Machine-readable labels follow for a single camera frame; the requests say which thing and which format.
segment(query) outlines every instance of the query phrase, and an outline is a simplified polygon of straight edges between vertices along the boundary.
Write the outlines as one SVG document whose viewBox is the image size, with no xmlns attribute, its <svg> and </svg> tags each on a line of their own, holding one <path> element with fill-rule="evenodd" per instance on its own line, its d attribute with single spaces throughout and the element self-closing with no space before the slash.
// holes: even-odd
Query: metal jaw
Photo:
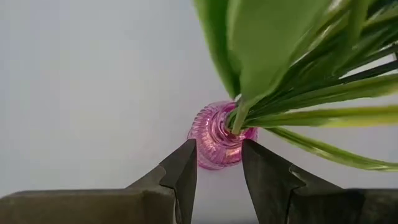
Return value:
<svg viewBox="0 0 398 224">
<path fill-rule="evenodd" d="M 126 189 L 11 194 L 0 199 L 0 223 L 190 223 L 197 183 L 196 156 L 196 142 L 190 139 Z"/>
<path fill-rule="evenodd" d="M 251 140 L 242 156 L 260 224 L 398 223 L 398 190 L 341 189 Z"/>
<path fill-rule="evenodd" d="M 251 140 L 243 169 L 260 224 L 398 223 L 397 190 L 341 189 Z M 164 224 L 191 222 L 196 142 L 117 190 L 20 192 L 0 199 L 0 223 Z"/>
</svg>

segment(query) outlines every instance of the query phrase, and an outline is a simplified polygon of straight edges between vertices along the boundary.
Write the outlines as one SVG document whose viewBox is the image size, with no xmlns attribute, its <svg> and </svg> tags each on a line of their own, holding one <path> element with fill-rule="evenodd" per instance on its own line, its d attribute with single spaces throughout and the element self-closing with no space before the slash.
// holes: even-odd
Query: vase neck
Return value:
<svg viewBox="0 0 398 224">
<path fill-rule="evenodd" d="M 243 130 L 240 134 L 232 134 L 228 129 L 228 115 L 235 107 L 235 103 L 228 103 L 209 120 L 208 131 L 210 136 L 224 147 L 235 148 L 240 146 L 243 139 L 250 138 L 254 134 L 251 129 Z"/>
</svg>

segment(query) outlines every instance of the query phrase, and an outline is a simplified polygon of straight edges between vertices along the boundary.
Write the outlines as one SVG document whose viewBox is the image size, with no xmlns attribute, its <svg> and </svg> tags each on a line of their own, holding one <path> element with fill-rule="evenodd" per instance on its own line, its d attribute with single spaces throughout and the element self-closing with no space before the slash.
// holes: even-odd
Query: white wall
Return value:
<svg viewBox="0 0 398 224">
<path fill-rule="evenodd" d="M 0 1 L 0 196 L 125 187 L 224 99 L 191 1 Z M 398 161 L 397 127 L 296 130 Z M 260 143 L 343 187 L 398 187 L 398 174 L 339 166 L 266 133 Z M 242 167 L 200 169 L 194 209 L 194 223 L 255 220 Z"/>
</svg>

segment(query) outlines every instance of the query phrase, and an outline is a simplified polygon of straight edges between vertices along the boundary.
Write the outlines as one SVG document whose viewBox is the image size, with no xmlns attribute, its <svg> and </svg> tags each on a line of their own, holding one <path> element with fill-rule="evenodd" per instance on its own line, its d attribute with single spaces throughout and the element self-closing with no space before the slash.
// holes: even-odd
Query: green leaf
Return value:
<svg viewBox="0 0 398 224">
<path fill-rule="evenodd" d="M 329 79 L 347 61 L 361 35 L 369 3 L 370 0 L 352 0 L 350 2 L 348 25 L 343 31 L 343 38 L 337 45 L 337 49 L 318 63 L 306 76 L 307 78 Z"/>
<path fill-rule="evenodd" d="M 268 128 L 267 130 L 307 152 L 339 164 L 364 170 L 398 171 L 398 163 L 359 156 L 284 128 Z"/>
<path fill-rule="evenodd" d="M 247 127 L 276 126 L 348 127 L 377 126 L 398 123 L 398 105 L 313 110 L 271 114 L 252 121 Z"/>
<path fill-rule="evenodd" d="M 390 37 L 391 33 L 389 32 L 391 31 L 392 33 L 396 32 L 394 30 L 386 30 L 385 32 L 381 30 L 380 32 L 375 33 L 374 35 L 369 35 L 367 37 L 364 37 L 347 57 L 348 65 L 345 66 L 341 71 L 337 71 L 336 72 L 337 74 L 335 75 L 336 78 L 334 79 L 327 79 L 327 77 L 325 77 L 325 75 L 323 74 L 324 73 L 323 70 L 325 69 L 325 67 L 319 66 L 320 64 L 322 64 L 322 60 L 327 60 L 328 57 L 321 57 L 320 59 L 317 60 L 320 61 L 318 63 L 317 62 L 309 63 L 308 64 L 309 69 L 304 68 L 299 74 L 297 74 L 298 77 L 296 78 L 296 81 L 294 83 L 295 86 L 292 87 L 292 88 L 295 87 L 295 89 L 290 91 L 288 94 L 284 95 L 283 99 L 291 98 L 293 96 L 306 93 L 308 91 L 313 91 L 333 85 L 338 85 L 341 83 L 348 83 L 363 78 L 376 77 L 378 75 L 393 70 L 394 68 L 385 71 L 384 69 L 377 69 L 375 67 L 374 69 L 372 68 L 369 70 L 365 70 L 361 73 L 351 75 L 350 78 L 346 77 L 343 79 L 337 79 L 345 75 L 347 72 L 351 71 L 352 69 L 357 68 L 360 65 L 364 65 L 366 63 L 377 60 L 382 56 L 386 56 L 388 54 L 395 52 L 394 48 L 392 47 L 391 49 L 386 49 L 380 52 L 376 52 L 376 54 L 371 55 L 372 57 L 366 58 L 366 56 L 369 55 L 370 52 L 373 52 L 374 49 L 378 49 L 383 46 L 381 43 L 383 43 L 386 38 Z"/>
<path fill-rule="evenodd" d="M 341 68 L 341 71 L 338 73 L 346 74 L 347 72 L 352 71 L 355 68 L 359 68 L 363 65 L 369 64 L 369 63 L 371 63 L 375 60 L 378 60 L 382 57 L 385 57 L 389 54 L 398 52 L 398 45 L 393 45 L 393 46 L 387 47 L 385 49 L 378 50 L 378 51 L 374 52 L 373 54 L 370 54 L 367 56 L 367 54 L 370 52 L 371 51 L 369 49 L 366 49 L 366 51 L 362 50 L 361 52 L 358 53 L 356 58 L 354 58 L 352 61 L 348 62 L 347 65 L 345 65 L 343 68 Z"/>
<path fill-rule="evenodd" d="M 394 7 L 397 4 L 397 0 L 372 0 L 371 6 L 369 7 L 368 17 L 377 15 L 390 7 Z"/>
<path fill-rule="evenodd" d="M 356 4 L 365 4 L 365 3 L 366 2 L 358 2 L 358 1 L 356 2 Z M 351 4 L 348 4 L 348 6 L 353 6 L 353 4 L 355 4 L 355 2 L 351 2 Z M 366 34 L 366 35 L 372 34 L 373 32 L 379 31 L 380 28 L 382 28 L 382 27 L 385 27 L 385 26 L 388 26 L 390 24 L 397 22 L 398 8 L 395 6 L 396 6 L 396 3 L 389 2 L 384 5 L 382 12 L 375 13 L 374 15 L 369 15 L 371 17 L 366 22 L 362 23 L 363 34 Z M 348 26 L 349 19 L 352 19 L 351 20 L 352 27 L 355 26 L 356 22 L 359 23 L 359 20 L 356 22 L 354 21 L 355 17 L 356 17 L 355 14 L 350 13 L 349 15 L 347 15 L 347 13 L 346 13 L 346 14 L 340 14 L 340 16 L 341 16 L 340 19 L 337 22 L 335 22 L 335 25 L 332 28 L 330 28 L 326 34 L 324 34 L 324 37 L 322 38 L 322 44 L 320 44 L 319 47 L 324 48 L 325 45 L 328 45 L 329 42 L 333 42 L 333 40 L 335 40 L 336 38 L 338 38 L 342 35 L 347 36 L 347 30 L 349 30 L 349 29 L 346 29 L 346 28 Z M 355 34 L 358 34 L 358 29 L 359 29 L 359 27 L 356 27 L 355 31 L 353 31 L 350 35 L 352 35 L 352 37 L 354 37 Z"/>
<path fill-rule="evenodd" d="M 373 35 L 374 33 L 377 33 L 386 27 L 397 27 L 398 7 L 394 6 L 395 4 L 393 2 L 386 4 L 383 7 L 385 9 L 384 12 L 376 14 L 367 20 L 363 25 L 361 38 Z M 286 82 L 290 84 L 295 83 L 295 80 L 297 79 L 295 74 L 298 74 L 303 67 L 322 58 L 324 55 L 335 54 L 336 49 L 338 49 L 338 45 L 346 39 L 344 31 L 346 30 L 345 27 L 347 26 L 347 21 L 348 17 L 344 15 L 340 21 L 336 22 L 337 25 L 332 27 L 332 29 L 330 29 L 330 31 L 328 31 L 328 33 L 322 37 L 321 43 L 319 43 L 313 50 L 309 51 L 309 53 L 301 58 L 298 62 L 295 62 L 295 64 L 289 68 L 287 75 L 288 79 Z"/>
<path fill-rule="evenodd" d="M 318 35 L 321 35 L 325 30 L 330 29 L 333 24 L 336 24 L 344 16 L 344 14 L 349 10 L 349 2 L 350 0 L 340 1 L 337 6 L 322 18 L 320 28 L 317 32 Z"/>
<path fill-rule="evenodd" d="M 237 67 L 245 104 L 272 93 L 289 67 L 303 36 L 330 0 L 229 0 L 227 41 Z"/>
<path fill-rule="evenodd" d="M 275 99 L 270 100 L 271 102 L 267 104 L 267 102 L 264 102 L 265 98 L 258 102 L 255 106 L 252 107 L 252 109 L 249 111 L 248 119 L 256 119 L 261 116 L 265 116 L 267 114 L 272 114 L 272 113 L 278 113 L 278 112 L 285 112 L 290 109 L 290 106 L 292 105 L 285 105 L 285 108 L 283 108 L 283 104 L 287 101 L 290 100 L 291 98 L 294 98 L 296 96 L 301 96 L 305 93 L 310 93 L 316 90 L 324 90 L 326 88 L 329 88 L 331 86 L 340 86 L 342 84 L 347 85 L 349 83 L 354 83 L 360 80 L 365 80 L 369 78 L 374 78 L 379 75 L 382 75 L 386 72 L 393 71 L 395 69 L 398 69 L 398 60 L 386 63 L 384 65 L 379 65 L 374 68 L 370 68 L 368 70 L 356 73 L 354 75 L 350 75 L 348 77 L 340 78 L 338 80 L 332 81 L 332 82 L 323 82 L 319 85 L 315 86 L 309 86 L 308 88 L 301 88 L 297 91 L 290 91 L 288 93 L 282 94 L 280 96 L 274 96 Z M 348 99 L 346 100 L 353 100 L 355 99 L 354 96 L 349 96 Z M 357 98 L 362 98 L 362 97 L 377 97 L 377 96 L 361 96 L 359 95 Z M 330 101 L 327 103 L 332 103 L 332 102 L 338 102 L 338 101 L 344 101 L 345 99 L 339 99 L 339 98 L 331 98 L 329 99 Z"/>
<path fill-rule="evenodd" d="M 268 110 L 275 113 L 323 103 L 385 96 L 396 93 L 397 91 L 398 73 L 310 91 L 286 100 L 278 101 L 270 105 Z"/>
<path fill-rule="evenodd" d="M 379 32 L 375 32 L 373 35 L 362 37 L 357 41 L 356 44 L 353 44 L 349 50 L 344 52 L 344 56 L 330 54 L 327 57 L 324 57 L 326 60 L 322 61 L 322 58 L 318 59 L 320 62 L 317 63 L 316 66 L 314 66 L 310 71 L 306 72 L 305 75 L 302 75 L 302 77 L 298 78 L 296 81 L 297 85 L 305 86 L 307 84 L 307 86 L 314 86 L 320 82 L 325 83 L 325 80 L 337 79 L 345 75 L 350 70 L 335 70 L 337 68 L 347 67 L 347 65 L 357 65 L 359 63 L 356 62 L 361 58 L 366 57 L 377 49 L 380 49 L 382 47 L 382 43 L 384 43 L 384 41 L 392 34 L 396 33 L 395 29 L 392 30 L 388 28 L 389 27 L 384 27 Z"/>
<path fill-rule="evenodd" d="M 240 94 L 239 74 L 228 58 L 226 43 L 226 11 L 228 0 L 195 0 L 197 14 L 209 47 L 211 58 L 229 96 Z"/>
</svg>

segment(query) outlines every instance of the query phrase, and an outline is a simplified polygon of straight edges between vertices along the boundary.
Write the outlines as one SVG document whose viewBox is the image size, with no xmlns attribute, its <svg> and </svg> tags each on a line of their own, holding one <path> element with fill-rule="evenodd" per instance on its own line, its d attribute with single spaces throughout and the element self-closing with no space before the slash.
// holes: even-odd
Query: pink glass vase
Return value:
<svg viewBox="0 0 398 224">
<path fill-rule="evenodd" d="M 204 107 L 193 120 L 188 138 L 197 140 L 198 165 L 209 170 L 233 166 L 242 160 L 243 139 L 257 140 L 257 129 L 249 128 L 241 134 L 226 128 L 227 115 L 235 103 L 220 101 Z"/>
</svg>

